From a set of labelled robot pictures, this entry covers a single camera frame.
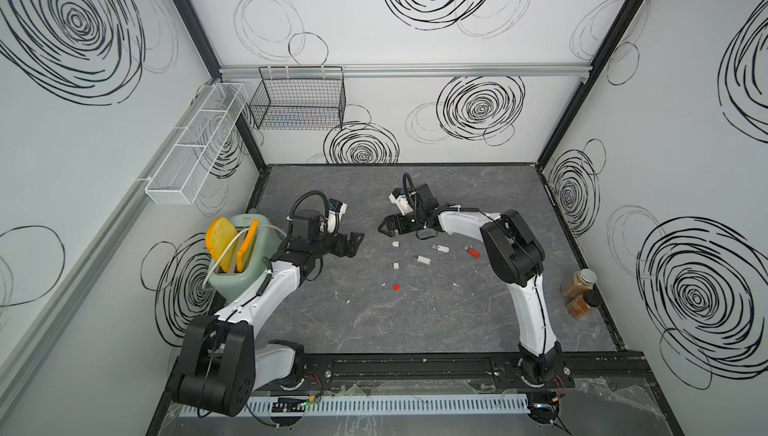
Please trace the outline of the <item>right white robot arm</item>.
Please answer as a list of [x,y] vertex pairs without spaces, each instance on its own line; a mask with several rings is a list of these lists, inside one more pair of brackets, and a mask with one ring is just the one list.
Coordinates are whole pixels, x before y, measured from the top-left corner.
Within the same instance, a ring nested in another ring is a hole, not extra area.
[[552,381],[562,362],[562,349],[543,295],[545,251],[522,215],[515,210],[492,213],[440,204],[428,185],[415,185],[408,173],[389,201],[398,213],[386,217],[378,227],[385,236],[414,234],[425,241],[441,233],[458,234],[484,244],[494,274],[507,285],[514,303],[521,377],[532,387]]

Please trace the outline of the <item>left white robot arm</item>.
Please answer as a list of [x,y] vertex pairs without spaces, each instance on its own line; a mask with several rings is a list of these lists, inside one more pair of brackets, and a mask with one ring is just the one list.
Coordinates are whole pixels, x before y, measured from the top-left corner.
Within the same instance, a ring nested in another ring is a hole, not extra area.
[[297,210],[262,275],[238,298],[212,316],[189,324],[172,370],[172,401],[199,410],[235,416],[253,390],[271,383],[295,389],[304,382],[304,348],[273,340],[256,348],[255,336],[291,293],[307,281],[324,256],[352,258],[364,236],[339,231],[346,204],[331,200],[326,210]]

